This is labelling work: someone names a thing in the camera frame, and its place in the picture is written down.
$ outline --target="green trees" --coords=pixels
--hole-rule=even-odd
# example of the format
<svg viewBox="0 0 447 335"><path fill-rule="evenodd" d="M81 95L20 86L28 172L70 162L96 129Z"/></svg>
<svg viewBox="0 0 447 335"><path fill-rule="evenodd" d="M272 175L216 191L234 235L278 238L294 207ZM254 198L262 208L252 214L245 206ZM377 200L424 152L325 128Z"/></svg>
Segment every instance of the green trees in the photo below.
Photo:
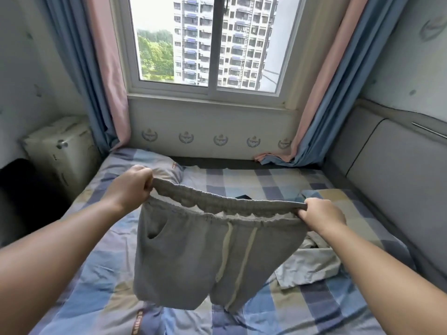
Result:
<svg viewBox="0 0 447 335"><path fill-rule="evenodd" d="M137 31L142 76L151 81L173 81L172 34L167 30Z"/></svg>

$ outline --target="pink curtain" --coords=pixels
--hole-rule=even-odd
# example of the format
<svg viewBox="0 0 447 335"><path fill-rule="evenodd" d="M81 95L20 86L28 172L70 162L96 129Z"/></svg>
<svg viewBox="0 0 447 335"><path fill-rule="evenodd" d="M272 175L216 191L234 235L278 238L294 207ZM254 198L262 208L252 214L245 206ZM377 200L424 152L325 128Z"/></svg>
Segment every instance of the pink curtain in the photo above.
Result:
<svg viewBox="0 0 447 335"><path fill-rule="evenodd" d="M346 10L343 21L338 28L334 42L328 52L328 55L326 56L325 61L323 62L323 65L321 66L318 77L316 78L315 84L313 85L312 91L309 95L303 115L299 121L298 130L291 144L290 154L283 155L264 153L256 156L256 161L261 161L264 156L268 154L278 156L285 162L290 162L295 157L298 151L299 143L307 132L307 129L309 128L310 123L312 122L315 113L320 106L321 100L323 99L332 77L340 64L367 1L368 0L350 0L348 9Z"/></svg>
<svg viewBox="0 0 447 335"><path fill-rule="evenodd" d="M86 2L105 94L119 139L119 143L113 147L116 149L125 145L131 138L131 124L111 4L110 0Z"/></svg>

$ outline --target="windowsill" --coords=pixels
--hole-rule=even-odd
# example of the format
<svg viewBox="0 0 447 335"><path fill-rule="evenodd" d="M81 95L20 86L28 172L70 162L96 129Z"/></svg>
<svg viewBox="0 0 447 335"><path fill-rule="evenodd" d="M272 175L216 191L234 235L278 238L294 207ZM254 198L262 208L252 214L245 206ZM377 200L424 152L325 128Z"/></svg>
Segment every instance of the windowsill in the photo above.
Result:
<svg viewBox="0 0 447 335"><path fill-rule="evenodd" d="M255 110L274 110L280 112L288 112L294 113L295 110L290 110L286 108L278 108L278 107L267 107L267 106L257 106L257 105L249 105L249 104L237 104L230 102L222 102L222 101L214 101L214 100L202 100L202 99L190 99L185 97L173 97L173 96L163 96L163 95L152 95L152 94L139 94L139 93L127 93L128 99L133 100L143 100L143 99L158 99L158 100L169 100L169 101L180 101L180 102L194 102L194 103L202 103L202 104L218 104L222 106L229 106L237 109L255 109Z"/></svg>

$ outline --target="gray sweatpants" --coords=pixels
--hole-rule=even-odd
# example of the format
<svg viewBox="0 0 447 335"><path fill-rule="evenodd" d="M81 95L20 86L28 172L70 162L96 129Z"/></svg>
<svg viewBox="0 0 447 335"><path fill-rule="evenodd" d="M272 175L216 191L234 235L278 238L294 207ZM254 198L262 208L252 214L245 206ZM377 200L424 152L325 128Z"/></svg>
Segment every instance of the gray sweatpants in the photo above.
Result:
<svg viewBox="0 0 447 335"><path fill-rule="evenodd" d="M157 191L187 207L158 195L142 205L134 279L140 300L193 310L209 295L212 303L235 312L298 249L308 231L293 214L272 213L297 204L223 198L156 180ZM253 209L273 217L255 217Z"/></svg>

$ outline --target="glass pane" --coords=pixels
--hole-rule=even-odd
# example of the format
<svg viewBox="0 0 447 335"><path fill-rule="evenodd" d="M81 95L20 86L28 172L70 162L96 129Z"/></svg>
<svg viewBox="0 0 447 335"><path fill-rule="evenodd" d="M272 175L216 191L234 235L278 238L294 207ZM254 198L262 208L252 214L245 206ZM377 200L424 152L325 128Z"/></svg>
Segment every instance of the glass pane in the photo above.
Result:
<svg viewBox="0 0 447 335"><path fill-rule="evenodd" d="M140 79L207 87L214 0L130 4Z"/></svg>
<svg viewBox="0 0 447 335"><path fill-rule="evenodd" d="M275 93L300 0L236 0L224 16L221 87Z"/></svg>

